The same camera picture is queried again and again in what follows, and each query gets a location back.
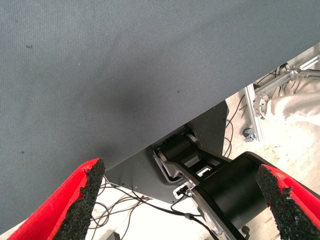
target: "metal bracket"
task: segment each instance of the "metal bracket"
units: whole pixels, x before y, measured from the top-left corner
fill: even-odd
[[[310,60],[302,63],[298,67],[293,69],[288,69],[284,74],[276,77],[275,79],[269,81],[267,84],[254,90],[253,84],[248,85],[244,88],[245,98],[248,106],[248,111],[250,114],[250,119],[252,122],[253,133],[248,132],[250,137],[246,137],[246,142],[251,142],[256,139],[262,142],[264,139],[263,129],[261,125],[260,116],[264,117],[261,106],[261,101],[266,96],[267,93],[271,92],[275,88],[289,82],[294,81],[297,78],[313,78],[320,80],[320,72],[314,70],[308,70],[311,66],[320,61],[320,55],[317,55]]]

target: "black cylinder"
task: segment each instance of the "black cylinder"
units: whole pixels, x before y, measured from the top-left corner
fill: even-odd
[[[199,185],[237,229],[267,207],[256,181],[258,168],[258,164],[240,155]]]

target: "red foam pad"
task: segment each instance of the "red foam pad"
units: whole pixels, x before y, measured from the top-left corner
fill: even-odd
[[[320,230],[320,200],[283,171],[265,164],[263,166],[270,170],[277,178],[281,193],[283,193],[283,189],[292,188],[289,192],[290,197],[300,206],[317,229]]]
[[[79,166],[62,185],[16,230],[9,240],[51,240],[59,230],[69,207],[82,197],[87,184],[86,172],[99,160]]]

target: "gray cloth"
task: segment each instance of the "gray cloth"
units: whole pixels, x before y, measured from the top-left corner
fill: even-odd
[[[317,0],[0,2],[0,232],[319,41]]]

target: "white cloth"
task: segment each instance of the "white cloth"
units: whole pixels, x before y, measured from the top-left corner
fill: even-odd
[[[265,118],[275,121],[310,122],[320,126],[320,79],[298,78],[289,82],[283,96],[272,97]]]

